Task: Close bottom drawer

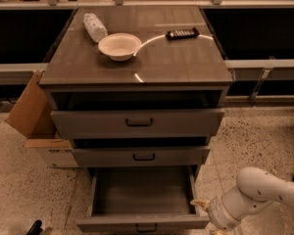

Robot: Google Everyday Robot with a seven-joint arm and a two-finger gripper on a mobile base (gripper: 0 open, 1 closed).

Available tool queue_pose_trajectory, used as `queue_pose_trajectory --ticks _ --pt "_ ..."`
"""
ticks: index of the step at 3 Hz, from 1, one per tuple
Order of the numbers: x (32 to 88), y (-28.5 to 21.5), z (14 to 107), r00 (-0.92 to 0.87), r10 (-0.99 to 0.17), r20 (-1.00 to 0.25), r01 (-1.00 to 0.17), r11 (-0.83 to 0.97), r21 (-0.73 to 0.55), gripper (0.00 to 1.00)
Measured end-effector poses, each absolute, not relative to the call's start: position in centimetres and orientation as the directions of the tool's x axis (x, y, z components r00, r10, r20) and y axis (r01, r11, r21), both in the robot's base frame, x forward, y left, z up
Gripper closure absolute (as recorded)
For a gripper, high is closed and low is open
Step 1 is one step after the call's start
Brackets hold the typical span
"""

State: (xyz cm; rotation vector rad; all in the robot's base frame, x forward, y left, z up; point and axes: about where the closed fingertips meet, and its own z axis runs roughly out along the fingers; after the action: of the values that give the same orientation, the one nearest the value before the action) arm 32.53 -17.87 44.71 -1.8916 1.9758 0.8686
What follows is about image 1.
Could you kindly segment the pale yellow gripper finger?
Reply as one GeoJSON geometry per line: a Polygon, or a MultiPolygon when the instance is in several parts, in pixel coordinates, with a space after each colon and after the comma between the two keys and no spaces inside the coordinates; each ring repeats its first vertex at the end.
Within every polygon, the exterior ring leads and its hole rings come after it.
{"type": "Polygon", "coordinates": [[[192,200],[190,204],[194,207],[201,208],[204,212],[206,212],[209,208],[209,202],[206,200],[192,200]]]}

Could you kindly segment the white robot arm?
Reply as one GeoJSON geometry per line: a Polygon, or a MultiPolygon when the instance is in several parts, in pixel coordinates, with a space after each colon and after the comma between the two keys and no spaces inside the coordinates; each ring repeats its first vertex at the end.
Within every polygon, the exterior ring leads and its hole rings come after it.
{"type": "Polygon", "coordinates": [[[280,179],[257,167],[244,167],[236,175],[236,185],[210,202],[192,200],[210,222],[221,231],[237,227],[243,218],[259,213],[273,203],[294,209],[294,182],[280,179]]]}

